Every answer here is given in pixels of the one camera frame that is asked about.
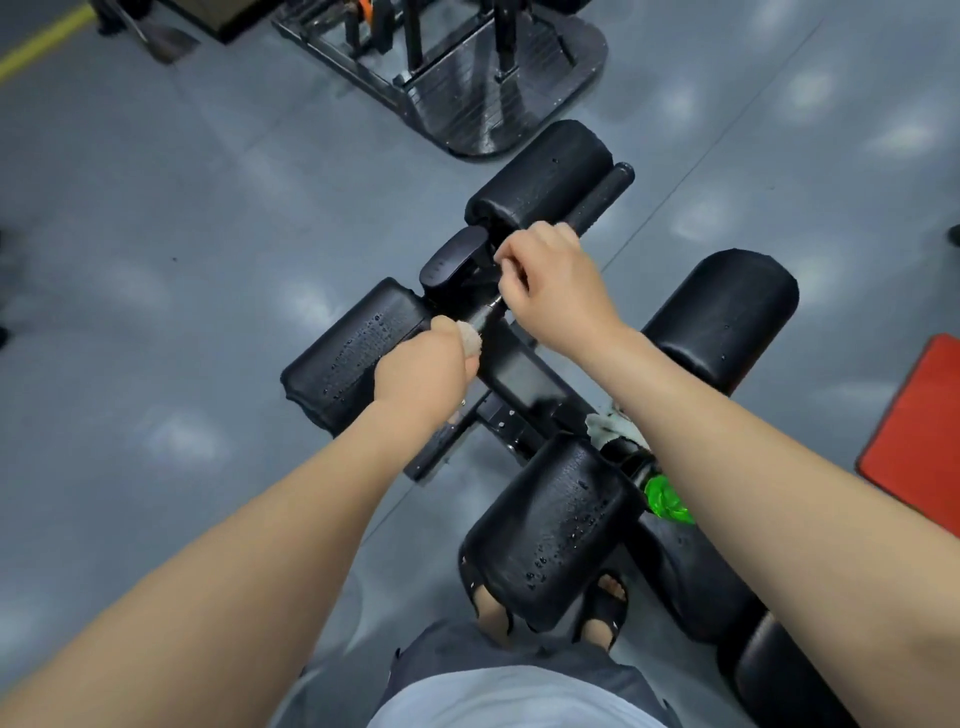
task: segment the yellow line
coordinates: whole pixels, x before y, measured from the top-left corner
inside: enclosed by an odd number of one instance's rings
[[[84,3],[76,10],[62,17],[35,36],[0,58],[0,84],[38,58],[49,53],[67,40],[84,25],[93,20],[97,13]]]

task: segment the hand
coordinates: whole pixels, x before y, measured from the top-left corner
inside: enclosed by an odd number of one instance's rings
[[[508,237],[494,260],[500,293],[520,325],[557,353],[576,360],[620,326],[600,272],[566,223],[534,223]]]
[[[433,432],[457,411],[480,357],[465,358],[457,325],[438,316],[430,330],[404,341],[376,365],[373,401]]]

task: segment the person's right hand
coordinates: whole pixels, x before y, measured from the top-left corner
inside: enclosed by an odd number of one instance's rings
[[[566,223],[534,223],[496,252],[500,293],[520,325],[544,346],[577,360],[620,326],[600,272]]]

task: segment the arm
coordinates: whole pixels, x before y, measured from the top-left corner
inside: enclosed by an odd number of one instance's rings
[[[537,223],[497,256],[523,327],[626,410],[697,523],[861,724],[955,725],[960,542],[620,323],[569,228]]]
[[[0,726],[266,725],[374,508],[477,363],[449,319],[385,356],[353,425],[109,607],[10,695]]]

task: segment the forearm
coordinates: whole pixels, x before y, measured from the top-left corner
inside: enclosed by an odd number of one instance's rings
[[[954,719],[941,692],[960,682],[960,594],[944,578],[960,573],[960,545],[949,534],[635,331],[612,332],[580,359],[634,419],[710,539],[865,724]]]
[[[262,728],[377,503],[429,437],[378,406],[146,576],[0,707],[0,724]]]

